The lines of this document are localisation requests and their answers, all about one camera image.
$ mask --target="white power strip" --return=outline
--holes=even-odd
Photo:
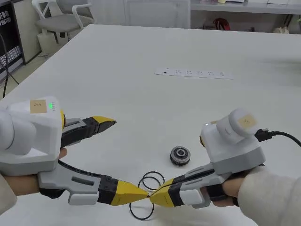
[[[210,78],[210,79],[233,79],[233,76],[224,72],[212,71],[195,71],[190,69],[174,69],[174,68],[161,68],[155,71],[157,75],[169,75],[180,77],[192,78]]]

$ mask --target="yellow sticker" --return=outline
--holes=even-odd
[[[30,114],[47,113],[46,100],[30,100]]]
[[[248,114],[248,115],[240,118],[238,120],[238,123],[240,124],[240,126],[243,129],[249,129],[249,128],[253,127],[254,125],[256,125],[257,122],[256,122],[256,119],[252,115]]]

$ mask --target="white table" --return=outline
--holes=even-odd
[[[64,161],[136,184],[150,170],[172,178],[209,158],[199,144],[203,123],[246,107],[263,128],[301,138],[301,40],[298,35],[90,25],[22,82],[1,106],[55,95],[68,117],[105,115],[117,124],[69,148]],[[160,67],[232,73],[234,80],[154,75]],[[190,163],[174,167],[171,149],[183,145]],[[262,144],[272,171],[301,174],[301,150],[277,137]],[[151,220],[134,219],[128,206],[69,206],[68,193],[50,200],[19,197],[0,225],[254,226],[239,208],[156,207]],[[147,200],[141,203],[150,211]]]

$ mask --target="person's hand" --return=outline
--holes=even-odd
[[[219,206],[219,207],[220,206],[234,206],[232,198],[238,197],[238,192],[239,192],[240,186],[242,185],[244,179],[245,179],[244,177],[241,177],[241,178],[226,180],[222,184],[222,188],[223,188],[225,194],[228,195],[229,197],[222,201],[213,202],[213,204],[215,206]],[[201,192],[206,193],[207,192],[206,188],[205,187],[201,188]]]
[[[63,158],[67,154],[67,149],[63,148],[60,151],[59,158]],[[15,195],[26,195],[40,192],[37,175],[6,177],[7,183],[15,193]]]

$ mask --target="shelf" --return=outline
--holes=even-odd
[[[245,2],[226,2],[222,4],[191,0],[191,10],[300,15],[301,5],[249,3],[247,0]]]

